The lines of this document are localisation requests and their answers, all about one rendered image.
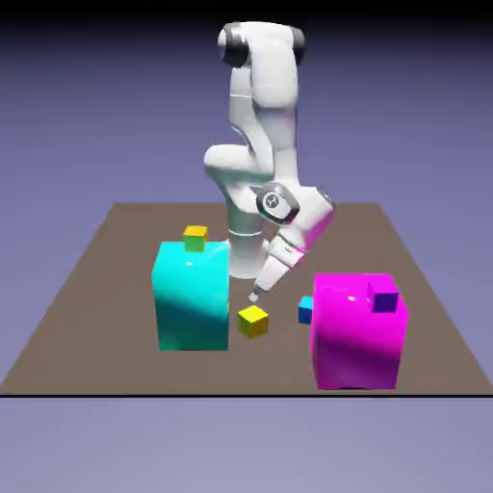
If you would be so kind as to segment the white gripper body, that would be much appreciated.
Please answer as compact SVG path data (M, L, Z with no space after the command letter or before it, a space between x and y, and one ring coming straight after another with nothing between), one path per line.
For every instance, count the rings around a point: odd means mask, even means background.
M269 255L254 281L253 291L268 292L288 270L289 267L286 264Z

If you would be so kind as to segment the small yellow cube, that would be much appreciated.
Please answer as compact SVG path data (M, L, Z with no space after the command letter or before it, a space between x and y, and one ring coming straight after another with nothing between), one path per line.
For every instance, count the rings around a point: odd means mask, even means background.
M238 313L239 330L250 339L268 332L269 314L256 305L251 305Z

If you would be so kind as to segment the small orange cube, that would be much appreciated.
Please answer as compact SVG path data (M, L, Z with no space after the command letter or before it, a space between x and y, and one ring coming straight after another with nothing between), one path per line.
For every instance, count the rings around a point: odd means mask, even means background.
M203 252L208 241L208 228L203 225L187 225L183 232L186 252Z

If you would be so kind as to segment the small purple cube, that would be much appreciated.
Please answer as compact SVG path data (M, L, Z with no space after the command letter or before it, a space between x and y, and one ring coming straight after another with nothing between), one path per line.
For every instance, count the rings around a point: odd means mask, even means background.
M374 313L394 313L399 291L393 277L387 273L372 274L368 282L368 299Z

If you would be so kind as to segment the large cyan box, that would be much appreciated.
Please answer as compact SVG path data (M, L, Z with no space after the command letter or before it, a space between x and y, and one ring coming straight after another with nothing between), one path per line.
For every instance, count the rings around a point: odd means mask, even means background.
M229 247L211 242L188 252L163 242L151 272L161 350L227 350Z

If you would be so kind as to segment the large magenta box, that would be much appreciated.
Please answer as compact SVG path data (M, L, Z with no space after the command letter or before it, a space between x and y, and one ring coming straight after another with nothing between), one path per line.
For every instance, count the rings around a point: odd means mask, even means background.
M374 313L374 273L318 273L310 325L312 368L321 390L396 387L408 323L399 292L394 313Z

